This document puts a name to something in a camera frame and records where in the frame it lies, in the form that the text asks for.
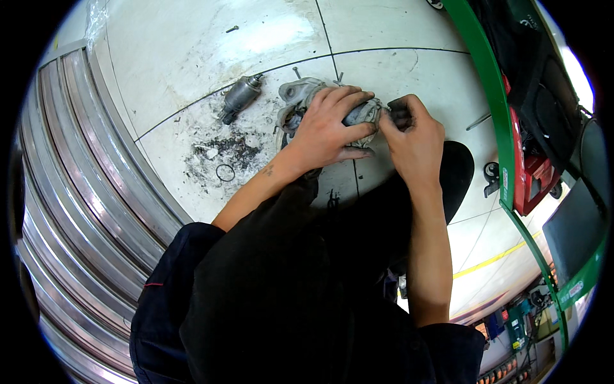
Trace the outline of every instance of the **metal rail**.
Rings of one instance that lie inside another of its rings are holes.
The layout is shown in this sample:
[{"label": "metal rail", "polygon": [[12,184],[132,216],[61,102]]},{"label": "metal rail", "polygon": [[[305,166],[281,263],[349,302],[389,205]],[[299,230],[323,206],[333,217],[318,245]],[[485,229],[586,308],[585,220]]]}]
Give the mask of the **metal rail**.
[{"label": "metal rail", "polygon": [[17,252],[41,330],[76,382],[135,383],[136,301],[192,220],[130,139],[95,54],[78,49],[42,67],[20,128],[26,213]]}]

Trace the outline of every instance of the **grease-stained hand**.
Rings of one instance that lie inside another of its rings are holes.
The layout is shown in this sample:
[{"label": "grease-stained hand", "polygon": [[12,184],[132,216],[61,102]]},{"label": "grease-stained hand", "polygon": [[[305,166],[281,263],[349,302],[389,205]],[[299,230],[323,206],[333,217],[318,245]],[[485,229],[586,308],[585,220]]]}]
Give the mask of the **grease-stained hand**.
[{"label": "grease-stained hand", "polygon": [[346,127],[341,123],[352,109],[374,95],[353,86],[321,90],[309,105],[294,138],[282,151],[292,152],[289,158],[304,172],[343,160],[374,157],[370,148],[347,145],[375,133],[375,124],[364,122]]},{"label": "grease-stained hand", "polygon": [[433,119],[416,95],[405,95],[382,108],[379,129],[384,133],[392,163],[414,192],[440,188],[439,169],[445,129]]}]

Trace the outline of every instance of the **finger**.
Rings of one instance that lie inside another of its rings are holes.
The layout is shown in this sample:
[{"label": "finger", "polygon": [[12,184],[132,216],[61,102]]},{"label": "finger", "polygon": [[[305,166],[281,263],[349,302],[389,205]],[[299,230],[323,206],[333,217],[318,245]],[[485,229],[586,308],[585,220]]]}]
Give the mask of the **finger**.
[{"label": "finger", "polygon": [[386,108],[382,108],[379,114],[379,130],[382,131],[387,141],[401,134],[397,126],[392,122],[390,112]]},{"label": "finger", "polygon": [[339,100],[343,99],[345,96],[360,92],[361,90],[362,89],[360,89],[360,87],[354,87],[352,85],[346,85],[344,87],[336,88],[326,97],[326,99],[322,103],[322,107],[330,109],[334,107],[339,102]]},{"label": "finger", "polygon": [[346,128],[345,143],[349,144],[353,141],[366,138],[377,132],[375,124],[369,122],[363,122]]},{"label": "finger", "polygon": [[339,154],[339,161],[350,159],[364,159],[375,157],[375,151],[371,148],[344,147]]},{"label": "finger", "polygon": [[411,119],[409,118],[404,118],[404,119],[392,118],[392,122],[394,123],[394,125],[397,126],[398,130],[400,130],[401,132],[405,131],[411,125]]},{"label": "finger", "polygon": [[390,103],[388,103],[388,106],[393,111],[407,110],[409,111],[410,116],[415,117],[416,119],[430,117],[430,114],[422,101],[413,93],[396,100],[392,100]]},{"label": "finger", "polygon": [[397,119],[405,119],[410,116],[410,112],[407,109],[402,109],[400,111],[390,111],[390,117],[392,120]]},{"label": "finger", "polygon": [[343,99],[335,105],[334,113],[343,119],[349,114],[349,111],[371,100],[375,94],[373,92],[357,92],[351,95],[345,96]]},{"label": "finger", "polygon": [[318,93],[316,93],[316,96],[313,97],[313,100],[311,100],[311,103],[309,104],[309,108],[313,108],[313,109],[320,108],[320,105],[322,105],[322,102],[335,89],[336,88],[334,88],[334,87],[328,87],[328,88],[324,88],[323,90],[321,90]]}]

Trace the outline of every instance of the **wrist tattoo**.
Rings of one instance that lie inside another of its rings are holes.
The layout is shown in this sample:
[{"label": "wrist tattoo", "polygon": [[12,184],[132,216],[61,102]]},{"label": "wrist tattoo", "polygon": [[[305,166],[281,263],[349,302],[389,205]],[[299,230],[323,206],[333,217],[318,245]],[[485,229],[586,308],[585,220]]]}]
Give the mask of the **wrist tattoo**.
[{"label": "wrist tattoo", "polygon": [[271,176],[273,174],[273,164],[269,165],[268,167],[265,167],[262,170],[262,173],[267,175],[267,176]]}]

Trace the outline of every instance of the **rubber ring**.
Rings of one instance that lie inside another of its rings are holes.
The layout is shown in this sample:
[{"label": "rubber ring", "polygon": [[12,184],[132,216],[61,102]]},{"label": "rubber ring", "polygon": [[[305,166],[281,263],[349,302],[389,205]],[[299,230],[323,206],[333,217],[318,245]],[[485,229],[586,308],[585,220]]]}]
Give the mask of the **rubber ring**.
[{"label": "rubber ring", "polygon": [[[232,178],[231,178],[230,180],[224,180],[224,179],[222,179],[222,178],[220,177],[220,174],[218,173],[218,171],[219,171],[220,167],[224,167],[224,166],[229,167],[229,168],[230,168],[230,170],[232,171]],[[232,181],[232,180],[234,180],[234,179],[235,179],[236,174],[235,174],[235,170],[234,170],[234,169],[233,169],[233,168],[232,168],[230,165],[228,165],[228,164],[220,164],[220,165],[218,165],[218,166],[217,166],[217,168],[216,168],[216,176],[217,176],[217,178],[218,178],[218,179],[220,179],[220,180],[222,180],[222,181],[229,182],[229,181]]]}]

